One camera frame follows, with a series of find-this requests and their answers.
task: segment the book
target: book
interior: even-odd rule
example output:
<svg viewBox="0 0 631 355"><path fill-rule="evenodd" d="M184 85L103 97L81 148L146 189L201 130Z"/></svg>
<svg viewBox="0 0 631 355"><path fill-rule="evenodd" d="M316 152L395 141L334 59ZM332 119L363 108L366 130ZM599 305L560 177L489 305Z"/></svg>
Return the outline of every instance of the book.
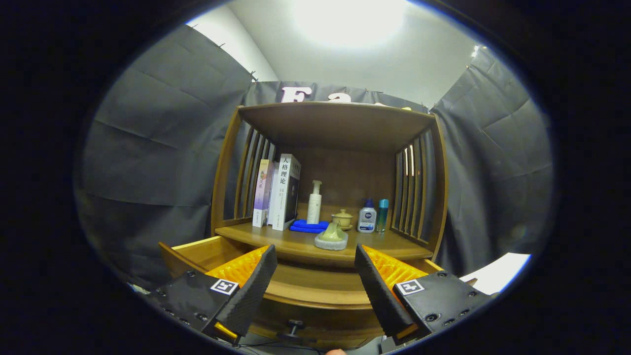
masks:
<svg viewBox="0 0 631 355"><path fill-rule="evenodd" d="M278 200L274 206L272 229L283 231L296 219L298 208L298 183L300 182L300 163L291 154L281 154L279 173L274 181Z"/></svg>
<svg viewBox="0 0 631 355"><path fill-rule="evenodd" d="M252 225L262 227L268 223L269 194L274 175L274 164L268 159L261 159L259 174L256 176L256 192L254 193L254 209L252 210Z"/></svg>
<svg viewBox="0 0 631 355"><path fill-rule="evenodd" d="M278 194L278 184L275 184L274 182L276 181L276 177L278 176L278 169L280 168L280 163L279 162L274 162L274 174L272 175L272 182L271 182L271 187L270 187L270 194L269 194L269 210L268 210L268 224L274 224L273 221L273 217L275 216L275 208L276 208L276 201L278 201L278 198L276 197L276 195Z"/></svg>

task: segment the shelf board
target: shelf board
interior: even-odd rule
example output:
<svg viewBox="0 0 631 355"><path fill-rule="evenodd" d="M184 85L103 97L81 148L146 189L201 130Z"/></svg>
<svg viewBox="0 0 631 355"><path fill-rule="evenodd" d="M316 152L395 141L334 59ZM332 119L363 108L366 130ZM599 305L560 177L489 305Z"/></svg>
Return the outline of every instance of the shelf board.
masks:
<svg viewBox="0 0 631 355"><path fill-rule="evenodd" d="M275 244L279 259L290 260L311 265L328 267L353 268L355 264L355 248L363 244L382 251L399 260L419 260L430 258L432 252L422 246L400 236L386 231L383 235L376 233L359 233L355 229L348 233L348 244L344 250L324 250L314 245L316 234L294 232L289 229L275 231L271 226L253 227L251 223L215 229L215 232L225 238L240 241L255 247Z"/></svg>
<svg viewBox="0 0 631 355"><path fill-rule="evenodd" d="M371 310L358 274L291 267L279 262L265 299L330 310Z"/></svg>
<svg viewBox="0 0 631 355"><path fill-rule="evenodd" d="M346 102L241 107L241 118L274 144L396 153L435 122L429 114Z"/></svg>

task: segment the open drawer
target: open drawer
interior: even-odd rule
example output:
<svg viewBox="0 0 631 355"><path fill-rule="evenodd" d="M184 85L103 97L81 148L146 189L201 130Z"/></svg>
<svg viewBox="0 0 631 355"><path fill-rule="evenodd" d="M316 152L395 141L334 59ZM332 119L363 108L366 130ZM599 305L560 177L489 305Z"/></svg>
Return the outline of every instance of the open drawer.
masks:
<svg viewBox="0 0 631 355"><path fill-rule="evenodd" d="M172 277L192 268L207 272L254 249L222 236L173 248L160 243L160 247ZM427 273L442 270L428 259L405 262ZM383 334L353 268L278 260L250 331L274 339L278 332L288 331L289 319L305 323L305 329L298 334L316 339L309 346L352 349Z"/></svg>

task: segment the blue towel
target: blue towel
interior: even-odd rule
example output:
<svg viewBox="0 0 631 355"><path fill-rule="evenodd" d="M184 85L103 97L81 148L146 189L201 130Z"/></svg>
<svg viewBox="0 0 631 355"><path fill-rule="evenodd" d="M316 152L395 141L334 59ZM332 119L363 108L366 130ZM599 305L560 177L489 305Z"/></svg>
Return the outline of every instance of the blue towel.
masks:
<svg viewBox="0 0 631 355"><path fill-rule="evenodd" d="M297 228L306 228L306 229L327 229L329 227L329 222L325 220L321 220L318 224L307 224L307 220L305 219L297 219L293 226Z"/></svg>
<svg viewBox="0 0 631 355"><path fill-rule="evenodd" d="M315 233L315 234L326 231L326 229L300 228L300 227L294 227L294 226L289 227L289 230L294 231L294 232L305 232L305 233Z"/></svg>
<svg viewBox="0 0 631 355"><path fill-rule="evenodd" d="M315 233L318 234L320 232L324 232L327 227L329 227L329 222L325 220L320 221L318 224L307 224L307 221L304 219L297 219L291 227L289 227L290 231L295 232L305 232L305 233Z"/></svg>

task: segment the dark fabric backdrop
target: dark fabric backdrop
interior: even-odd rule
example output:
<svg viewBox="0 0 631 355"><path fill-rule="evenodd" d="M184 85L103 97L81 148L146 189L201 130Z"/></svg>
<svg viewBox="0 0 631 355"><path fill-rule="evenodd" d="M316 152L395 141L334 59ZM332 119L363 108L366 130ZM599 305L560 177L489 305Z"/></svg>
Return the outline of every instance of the dark fabric backdrop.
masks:
<svg viewBox="0 0 631 355"><path fill-rule="evenodd" d="M444 128L449 220L437 261L464 275L543 247L554 176L549 121L490 51L432 109Z"/></svg>
<svg viewBox="0 0 631 355"><path fill-rule="evenodd" d="M123 72L101 103L75 195L90 242L129 282L170 279L158 242L208 233L218 154L248 72L182 25Z"/></svg>
<svg viewBox="0 0 631 355"><path fill-rule="evenodd" d="M283 87L310 87L306 101L328 101L341 92L352 102L429 112L364 88L252 83L226 52L181 26L115 82L77 167L76 199L88 239L124 279L145 288L168 281L157 243L179 245L209 235L216 163L232 112L239 104L280 102ZM545 121L528 93L505 66L480 51L432 112L444 128L450 179L438 264L462 275L506 251L532 252L548 211L551 164ZM244 124L233 157L241 156L246 133ZM424 139L431 168L431 137ZM238 166L235 158L233 176ZM432 171L426 172L427 219L435 198ZM233 189L227 192L230 202Z"/></svg>

